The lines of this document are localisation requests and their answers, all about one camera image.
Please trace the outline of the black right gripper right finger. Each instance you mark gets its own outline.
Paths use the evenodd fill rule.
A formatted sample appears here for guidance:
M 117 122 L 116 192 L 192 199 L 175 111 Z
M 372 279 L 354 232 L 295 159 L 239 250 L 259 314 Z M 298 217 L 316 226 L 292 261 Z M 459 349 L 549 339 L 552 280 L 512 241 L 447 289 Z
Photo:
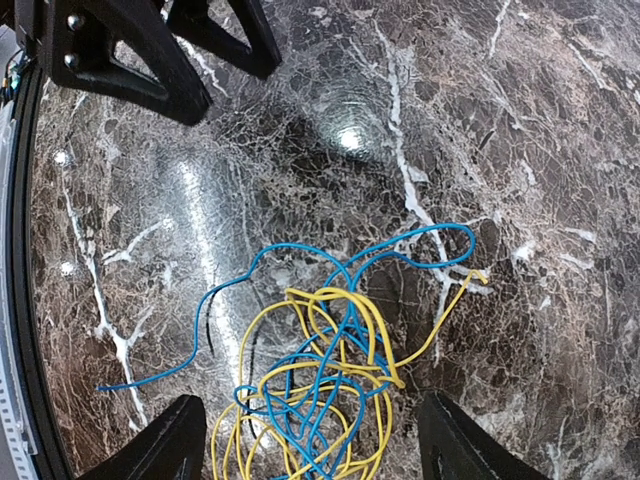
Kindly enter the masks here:
M 440 391 L 429 393 L 418 417 L 425 479 L 543 479 L 512 455 L 458 404 Z

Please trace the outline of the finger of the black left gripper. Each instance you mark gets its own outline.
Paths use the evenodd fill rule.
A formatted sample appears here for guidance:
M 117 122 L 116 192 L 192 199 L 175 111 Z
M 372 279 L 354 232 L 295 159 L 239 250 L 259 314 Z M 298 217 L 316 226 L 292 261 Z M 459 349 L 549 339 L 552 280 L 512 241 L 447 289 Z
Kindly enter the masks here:
M 174 1 L 167 19 L 169 30 L 256 78 L 266 80 L 282 57 L 261 3 L 229 1 L 247 41 L 241 41 L 215 22 L 205 0 Z
M 40 63 L 62 87 L 106 95 L 187 126 L 211 99 L 152 1 L 50 1 Z

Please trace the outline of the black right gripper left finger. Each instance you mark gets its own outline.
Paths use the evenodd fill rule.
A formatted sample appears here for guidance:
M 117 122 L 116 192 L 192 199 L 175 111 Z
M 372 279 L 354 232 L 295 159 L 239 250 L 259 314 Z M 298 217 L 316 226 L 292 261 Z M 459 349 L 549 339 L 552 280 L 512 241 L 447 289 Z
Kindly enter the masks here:
M 207 430 L 203 401 L 181 395 L 84 479 L 199 479 Z

